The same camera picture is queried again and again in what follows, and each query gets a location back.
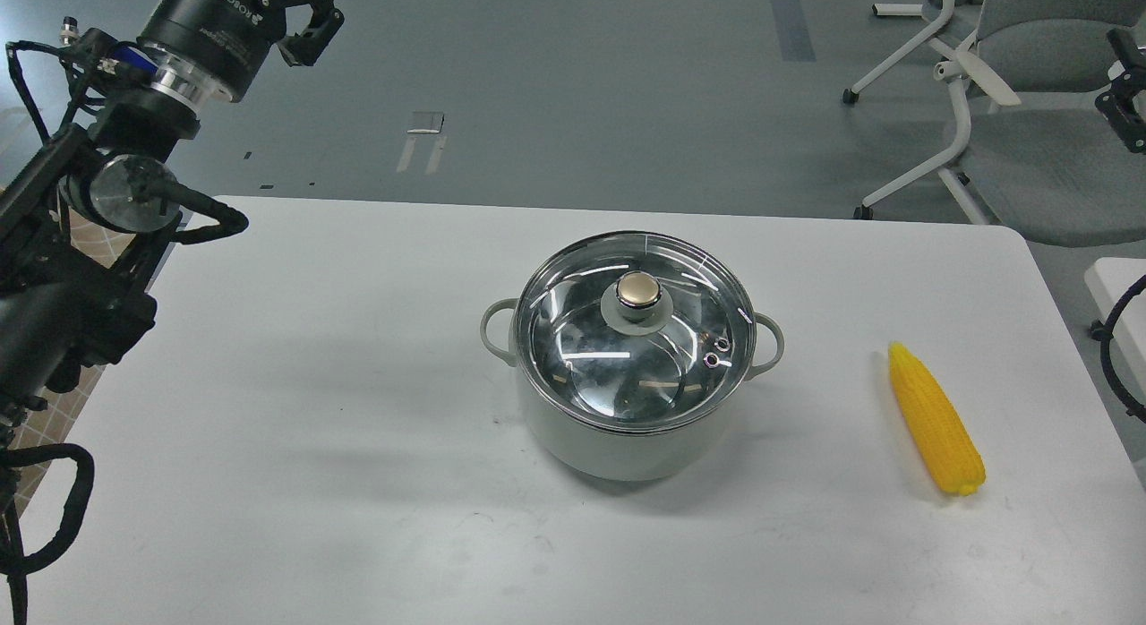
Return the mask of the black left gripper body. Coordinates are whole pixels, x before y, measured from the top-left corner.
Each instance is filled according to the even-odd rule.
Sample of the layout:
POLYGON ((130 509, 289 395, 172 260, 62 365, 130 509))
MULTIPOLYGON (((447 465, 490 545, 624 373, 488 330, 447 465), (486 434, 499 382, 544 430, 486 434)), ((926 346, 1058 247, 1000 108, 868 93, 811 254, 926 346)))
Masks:
POLYGON ((220 83, 225 99, 246 95, 270 46, 286 36, 283 6, 265 0, 160 0, 138 42, 167 50, 220 83))

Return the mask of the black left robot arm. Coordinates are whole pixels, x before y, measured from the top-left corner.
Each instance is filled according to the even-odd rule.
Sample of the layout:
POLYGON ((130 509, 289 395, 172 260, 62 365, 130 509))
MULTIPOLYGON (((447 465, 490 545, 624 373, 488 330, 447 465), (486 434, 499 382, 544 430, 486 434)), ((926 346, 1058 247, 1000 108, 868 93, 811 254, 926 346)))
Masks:
POLYGON ((167 167, 201 130, 201 109, 236 103, 277 48, 315 65, 344 24, 335 0, 160 0, 135 40, 79 30, 3 47, 41 139, 3 189, 1 398, 3 579, 28 620, 29 575, 74 542, 95 464, 74 444, 15 447, 26 417, 94 365, 119 364, 155 323, 148 294, 168 245, 227 239, 248 217, 167 167))

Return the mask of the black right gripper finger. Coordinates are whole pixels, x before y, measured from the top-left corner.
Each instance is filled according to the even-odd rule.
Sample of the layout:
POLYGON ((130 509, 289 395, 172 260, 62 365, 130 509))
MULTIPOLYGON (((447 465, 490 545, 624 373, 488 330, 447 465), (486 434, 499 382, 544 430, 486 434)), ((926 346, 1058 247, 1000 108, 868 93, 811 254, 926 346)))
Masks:
POLYGON ((1096 108, 1130 153, 1145 153, 1145 122, 1135 99, 1145 89, 1145 56, 1129 30, 1106 34, 1115 54, 1108 73, 1109 84, 1094 99, 1096 108))

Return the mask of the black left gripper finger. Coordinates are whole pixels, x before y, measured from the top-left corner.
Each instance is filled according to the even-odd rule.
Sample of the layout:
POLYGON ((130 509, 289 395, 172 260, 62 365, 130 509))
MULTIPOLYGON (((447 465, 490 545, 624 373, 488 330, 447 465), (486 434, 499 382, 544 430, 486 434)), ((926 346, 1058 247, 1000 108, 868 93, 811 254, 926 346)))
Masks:
POLYGON ((303 32, 282 38, 278 50, 289 67, 316 65, 327 46, 345 24, 346 17, 335 0, 278 0, 284 9, 290 6, 309 5, 311 19, 303 32))

